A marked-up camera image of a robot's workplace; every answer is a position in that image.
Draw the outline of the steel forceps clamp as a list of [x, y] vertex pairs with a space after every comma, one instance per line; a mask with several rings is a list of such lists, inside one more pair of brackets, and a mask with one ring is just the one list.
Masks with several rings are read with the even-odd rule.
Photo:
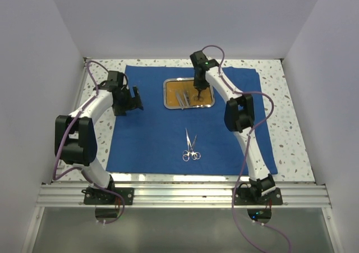
[[195, 101], [199, 101], [199, 102], [203, 102], [204, 101], [204, 97], [201, 95], [195, 95], [194, 96], [194, 100]]
[[195, 151], [196, 141], [197, 141], [197, 135], [195, 135], [193, 142], [191, 142], [190, 139], [188, 139], [187, 155], [192, 160], [199, 160], [201, 158], [201, 154]]

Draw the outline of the blue surgical cloth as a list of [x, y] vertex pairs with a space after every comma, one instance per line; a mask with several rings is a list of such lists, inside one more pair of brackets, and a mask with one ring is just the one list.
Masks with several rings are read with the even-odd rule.
[[[237, 175], [242, 149], [224, 123], [225, 102], [215, 94], [210, 108], [170, 110], [163, 103], [166, 79], [192, 77], [191, 68], [127, 66], [125, 73], [137, 86], [144, 110], [116, 118], [107, 170], [120, 173]], [[185, 162], [186, 131], [195, 135], [199, 160]]]

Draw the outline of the steel surgical scissors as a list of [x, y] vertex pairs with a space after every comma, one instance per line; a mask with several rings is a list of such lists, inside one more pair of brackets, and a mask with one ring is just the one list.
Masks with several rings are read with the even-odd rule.
[[182, 159], [185, 162], [188, 162], [190, 159], [192, 160], [197, 160], [197, 154], [194, 152], [193, 148], [192, 148], [192, 144], [188, 135], [188, 130], [185, 129], [186, 131], [186, 142], [187, 142], [187, 149], [183, 151], [182, 153]]

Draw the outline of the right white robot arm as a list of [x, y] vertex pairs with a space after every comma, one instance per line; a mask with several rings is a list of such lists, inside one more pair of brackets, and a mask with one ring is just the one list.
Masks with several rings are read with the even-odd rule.
[[241, 91], [223, 72], [222, 64], [215, 59], [209, 59], [202, 50], [193, 52], [190, 60], [194, 68], [194, 88], [201, 92], [212, 86], [219, 93], [225, 101], [225, 126], [234, 134], [243, 152], [243, 162], [238, 176], [241, 177], [247, 168], [249, 185], [241, 187], [240, 183], [236, 182], [233, 196], [244, 197], [246, 203], [267, 202], [270, 194], [276, 190], [276, 185], [255, 139], [255, 128], [268, 118], [255, 123], [253, 95], [269, 99], [272, 107], [270, 113], [274, 111], [273, 100], [260, 91]]

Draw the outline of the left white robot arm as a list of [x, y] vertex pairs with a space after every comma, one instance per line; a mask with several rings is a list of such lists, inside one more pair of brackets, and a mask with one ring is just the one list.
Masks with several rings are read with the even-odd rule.
[[90, 98], [68, 115], [55, 121], [54, 152], [56, 162], [63, 161], [78, 170], [88, 181], [85, 194], [110, 204], [119, 198], [112, 176], [97, 159], [98, 144], [95, 124], [109, 108], [115, 116], [143, 109], [139, 90], [129, 87], [125, 73], [109, 71], [103, 82], [96, 84]]

